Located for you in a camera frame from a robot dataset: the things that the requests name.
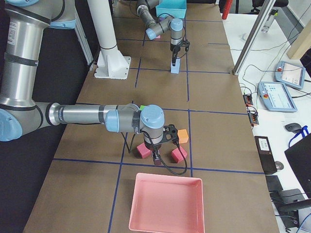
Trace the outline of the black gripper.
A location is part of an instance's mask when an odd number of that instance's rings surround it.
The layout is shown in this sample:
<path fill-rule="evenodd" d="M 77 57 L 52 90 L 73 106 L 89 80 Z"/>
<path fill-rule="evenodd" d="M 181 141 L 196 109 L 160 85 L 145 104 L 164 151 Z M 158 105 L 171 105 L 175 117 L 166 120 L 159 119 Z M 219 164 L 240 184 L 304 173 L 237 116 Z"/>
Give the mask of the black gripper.
<path fill-rule="evenodd" d="M 145 140 L 144 145 L 146 146 L 147 149 L 150 150 L 152 157 L 153 157 L 153 162 L 155 166 L 160 166 L 162 164 L 161 157 L 160 157 L 160 148 L 161 148 L 161 143 L 151 143 L 150 141 Z"/>

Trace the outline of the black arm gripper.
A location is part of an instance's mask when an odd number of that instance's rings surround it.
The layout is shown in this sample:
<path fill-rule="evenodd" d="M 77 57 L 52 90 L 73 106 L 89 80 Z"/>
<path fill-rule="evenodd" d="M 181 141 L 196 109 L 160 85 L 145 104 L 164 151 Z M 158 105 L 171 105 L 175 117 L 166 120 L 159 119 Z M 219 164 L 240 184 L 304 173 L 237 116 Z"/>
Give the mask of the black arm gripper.
<path fill-rule="evenodd" d="M 178 58 L 178 53 L 180 51 L 181 46 L 179 44 L 177 45 L 170 45 L 170 49 L 172 51 L 172 66 L 176 66 L 176 60 Z"/>

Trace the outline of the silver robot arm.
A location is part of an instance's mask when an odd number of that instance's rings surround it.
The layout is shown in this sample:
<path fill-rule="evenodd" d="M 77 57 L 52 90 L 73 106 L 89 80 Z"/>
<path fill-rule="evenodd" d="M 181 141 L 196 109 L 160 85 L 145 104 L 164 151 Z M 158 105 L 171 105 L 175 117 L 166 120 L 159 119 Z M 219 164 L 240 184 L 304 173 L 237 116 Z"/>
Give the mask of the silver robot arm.
<path fill-rule="evenodd" d="M 136 3 L 136 14 L 145 24 L 145 33 L 149 40 L 154 40 L 167 31 L 171 32 L 170 49 L 172 52 L 171 65 L 176 66 L 178 53 L 182 46 L 188 45 L 188 40 L 183 37 L 183 20 L 175 18 L 167 12 L 163 12 L 162 20 L 160 16 L 154 18 L 150 11 L 160 5 L 159 0 L 138 0 Z M 156 166 L 165 165 L 159 154 L 162 144 L 173 141 L 178 144 L 179 138 L 174 125 L 164 125 L 164 112 L 157 105 L 148 105 L 140 113 L 142 127 L 140 132 L 144 135 L 144 145 L 151 151 L 153 162 Z"/>
<path fill-rule="evenodd" d="M 108 107 L 76 105 L 82 80 L 70 73 L 82 62 L 72 0 L 7 0 L 10 18 L 0 77 L 0 154 L 35 147 L 48 126 L 103 124 Z"/>

